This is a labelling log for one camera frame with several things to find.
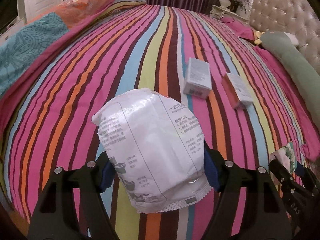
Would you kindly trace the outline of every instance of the white vase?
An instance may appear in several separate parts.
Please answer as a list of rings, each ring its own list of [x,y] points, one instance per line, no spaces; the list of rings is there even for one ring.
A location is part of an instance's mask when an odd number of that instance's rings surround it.
[[[220,7],[223,9],[226,9],[227,7],[229,7],[231,5],[230,0],[219,0],[220,2]]]

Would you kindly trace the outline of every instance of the tufted headboard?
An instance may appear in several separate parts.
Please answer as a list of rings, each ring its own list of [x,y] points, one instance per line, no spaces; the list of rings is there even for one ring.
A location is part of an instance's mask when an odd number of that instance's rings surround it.
[[[307,0],[252,0],[250,25],[296,35],[297,49],[320,75],[320,21]]]

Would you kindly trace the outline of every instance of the plastic packaging bag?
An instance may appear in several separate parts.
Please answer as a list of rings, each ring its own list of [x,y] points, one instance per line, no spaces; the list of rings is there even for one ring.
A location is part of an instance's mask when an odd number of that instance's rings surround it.
[[[185,105],[150,89],[131,90],[106,103],[92,122],[138,212],[180,209],[211,190],[204,135]]]

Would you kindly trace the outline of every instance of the bolt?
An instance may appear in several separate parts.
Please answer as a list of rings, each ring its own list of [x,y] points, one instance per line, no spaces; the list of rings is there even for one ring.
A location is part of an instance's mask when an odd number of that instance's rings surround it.
[[[96,163],[94,161],[88,162],[87,163],[87,167],[88,168],[93,168],[96,165]]]
[[[62,171],[62,168],[61,167],[58,167],[54,170],[54,173],[55,174],[59,174],[60,172]]]
[[[260,173],[266,173],[266,169],[265,169],[264,167],[259,167],[259,168],[258,168],[258,171],[259,171]]]
[[[224,165],[226,165],[227,167],[232,167],[233,166],[233,162],[232,161],[225,161]]]

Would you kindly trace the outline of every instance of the striped bed sheet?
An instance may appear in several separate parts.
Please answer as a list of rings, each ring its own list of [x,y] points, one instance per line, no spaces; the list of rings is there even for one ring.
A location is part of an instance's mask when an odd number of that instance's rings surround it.
[[[213,92],[207,100],[182,93],[190,57],[210,63]],[[221,85],[227,72],[248,86],[254,98],[248,109],[231,108]],[[7,125],[4,184],[23,218],[30,221],[55,167],[78,169],[104,151],[91,117],[113,97],[144,87],[187,105],[208,145],[240,167],[268,168],[269,154],[290,141],[297,160],[308,165],[296,113],[250,46],[208,16],[139,5],[100,20],[62,51],[26,91]],[[218,198],[212,190],[195,205],[146,215],[131,206],[118,178],[102,194],[121,240],[200,240]],[[242,190],[233,234],[239,231],[244,200]],[[75,203],[85,231],[79,191]]]

